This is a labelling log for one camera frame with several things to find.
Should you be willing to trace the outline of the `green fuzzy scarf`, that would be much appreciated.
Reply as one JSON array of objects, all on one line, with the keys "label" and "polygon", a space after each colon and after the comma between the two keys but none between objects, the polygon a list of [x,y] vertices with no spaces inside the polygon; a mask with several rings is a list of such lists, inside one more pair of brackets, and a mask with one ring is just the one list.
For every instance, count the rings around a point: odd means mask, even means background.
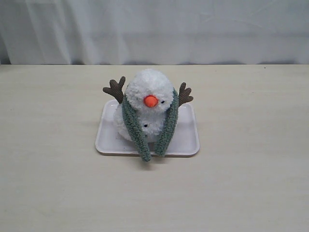
[{"label": "green fuzzy scarf", "polygon": [[[175,133],[178,121],[179,95],[173,90],[173,100],[166,111],[163,129],[154,143],[154,152],[156,155],[165,156],[168,146]],[[151,160],[151,150],[148,145],[146,134],[142,131],[142,126],[138,122],[137,110],[129,103],[127,96],[124,95],[122,101],[122,115],[128,134],[133,141],[137,152],[144,162]]]}]

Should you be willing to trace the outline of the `white backdrop curtain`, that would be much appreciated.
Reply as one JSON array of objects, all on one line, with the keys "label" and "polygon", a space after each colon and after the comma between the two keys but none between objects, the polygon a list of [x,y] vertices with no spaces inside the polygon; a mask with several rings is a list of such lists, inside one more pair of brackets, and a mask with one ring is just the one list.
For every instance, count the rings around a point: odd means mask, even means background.
[{"label": "white backdrop curtain", "polygon": [[306,0],[3,0],[2,64],[307,64]]}]

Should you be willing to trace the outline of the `white plush snowman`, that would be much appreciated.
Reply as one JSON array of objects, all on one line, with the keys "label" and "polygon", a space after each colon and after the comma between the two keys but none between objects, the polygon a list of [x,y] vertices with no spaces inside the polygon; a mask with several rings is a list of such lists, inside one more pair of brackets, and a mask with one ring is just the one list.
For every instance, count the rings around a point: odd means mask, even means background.
[{"label": "white plush snowman", "polygon": [[162,72],[153,69],[138,72],[127,85],[126,90],[122,91],[125,81],[124,76],[119,82],[112,79],[110,86],[102,89],[119,103],[113,116],[114,126],[123,138],[132,140],[126,128],[122,110],[122,105],[127,100],[135,112],[147,142],[155,142],[163,131],[168,109],[174,100],[173,84]]}]

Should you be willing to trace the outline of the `white square tray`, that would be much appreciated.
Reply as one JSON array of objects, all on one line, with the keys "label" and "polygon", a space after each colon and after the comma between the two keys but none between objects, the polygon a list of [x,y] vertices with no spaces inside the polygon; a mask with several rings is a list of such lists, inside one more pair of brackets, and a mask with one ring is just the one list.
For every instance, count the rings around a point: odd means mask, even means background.
[{"label": "white square tray", "polygon": [[[108,101],[102,111],[95,147],[99,153],[111,156],[138,156],[134,144],[124,139],[113,125],[116,100]],[[191,157],[200,149],[197,120],[193,105],[186,103],[179,108],[174,136],[166,151],[166,157]]]}]

